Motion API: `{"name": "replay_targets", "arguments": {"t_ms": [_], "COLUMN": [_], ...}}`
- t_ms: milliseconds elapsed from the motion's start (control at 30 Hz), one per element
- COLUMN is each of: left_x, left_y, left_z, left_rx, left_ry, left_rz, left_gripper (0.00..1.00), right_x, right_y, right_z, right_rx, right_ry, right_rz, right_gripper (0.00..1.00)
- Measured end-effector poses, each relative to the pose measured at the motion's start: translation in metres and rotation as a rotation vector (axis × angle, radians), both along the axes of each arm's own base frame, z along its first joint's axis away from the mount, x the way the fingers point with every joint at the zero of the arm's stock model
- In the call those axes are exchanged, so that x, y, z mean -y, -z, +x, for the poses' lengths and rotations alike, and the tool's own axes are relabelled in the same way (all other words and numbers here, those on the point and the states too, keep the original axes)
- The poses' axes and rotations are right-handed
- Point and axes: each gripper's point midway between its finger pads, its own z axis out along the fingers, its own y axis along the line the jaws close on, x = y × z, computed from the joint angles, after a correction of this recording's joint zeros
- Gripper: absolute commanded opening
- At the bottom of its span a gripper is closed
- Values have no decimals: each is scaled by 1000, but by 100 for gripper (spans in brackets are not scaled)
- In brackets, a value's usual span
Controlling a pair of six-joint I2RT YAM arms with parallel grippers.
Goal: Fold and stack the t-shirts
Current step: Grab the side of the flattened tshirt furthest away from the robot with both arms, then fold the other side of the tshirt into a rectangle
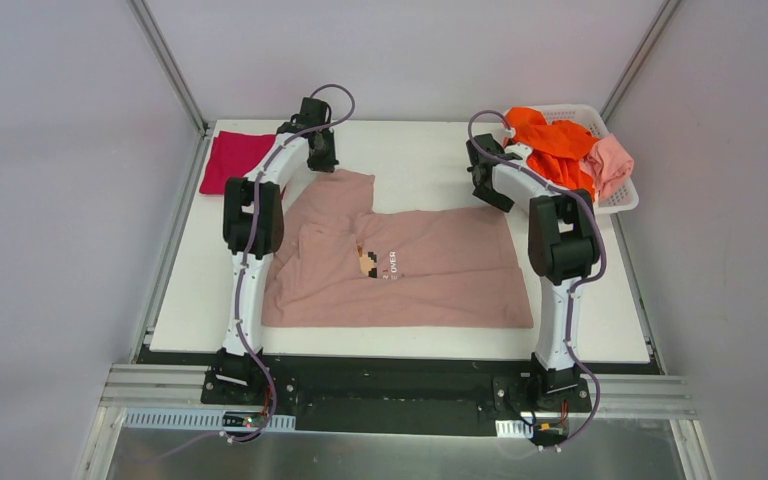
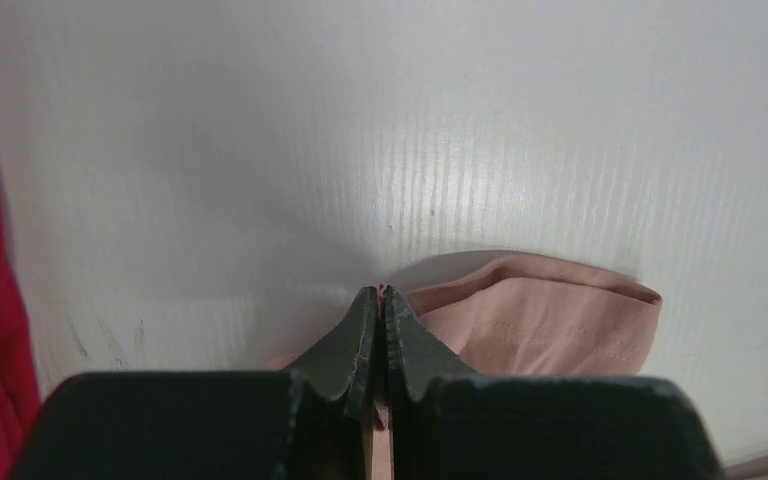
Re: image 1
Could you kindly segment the orange t-shirt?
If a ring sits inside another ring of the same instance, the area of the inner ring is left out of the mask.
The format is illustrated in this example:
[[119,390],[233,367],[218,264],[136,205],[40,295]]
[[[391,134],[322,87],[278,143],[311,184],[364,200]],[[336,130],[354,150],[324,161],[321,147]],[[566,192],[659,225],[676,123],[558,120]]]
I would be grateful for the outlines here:
[[570,190],[584,189],[597,198],[593,179],[582,170],[581,160],[598,137],[570,120],[549,123],[544,115],[528,107],[513,107],[505,114],[516,130],[517,142],[534,150],[527,165],[545,179]]

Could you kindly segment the beige pink printed t-shirt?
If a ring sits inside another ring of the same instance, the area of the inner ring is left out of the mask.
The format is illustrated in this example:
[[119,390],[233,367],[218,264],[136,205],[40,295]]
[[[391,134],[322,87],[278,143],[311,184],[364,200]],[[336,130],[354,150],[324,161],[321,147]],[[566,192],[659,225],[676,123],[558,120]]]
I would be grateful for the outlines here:
[[505,215],[373,209],[371,175],[319,175],[285,214],[266,280],[268,327],[533,326]]

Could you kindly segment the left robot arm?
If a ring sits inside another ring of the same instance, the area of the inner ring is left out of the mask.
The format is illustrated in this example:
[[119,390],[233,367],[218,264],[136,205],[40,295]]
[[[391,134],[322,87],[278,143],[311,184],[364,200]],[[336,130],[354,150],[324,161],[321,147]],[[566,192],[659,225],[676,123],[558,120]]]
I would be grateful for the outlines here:
[[277,129],[263,159],[226,182],[222,238],[231,253],[233,290],[226,336],[205,375],[205,404],[275,402],[261,358],[262,318],[267,274],[284,240],[283,191],[301,167],[335,170],[334,123],[326,101],[303,98],[298,113]]

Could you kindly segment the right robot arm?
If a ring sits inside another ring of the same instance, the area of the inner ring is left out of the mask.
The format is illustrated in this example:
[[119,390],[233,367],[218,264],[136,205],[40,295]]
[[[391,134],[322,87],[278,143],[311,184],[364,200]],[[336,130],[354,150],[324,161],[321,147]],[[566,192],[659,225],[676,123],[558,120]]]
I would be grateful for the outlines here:
[[528,217],[527,254],[541,287],[537,345],[521,393],[521,409],[559,411],[586,397],[577,355],[579,303],[583,280],[602,257],[585,190],[563,189],[528,166],[529,147],[503,148],[490,134],[466,142],[473,194],[509,212]]

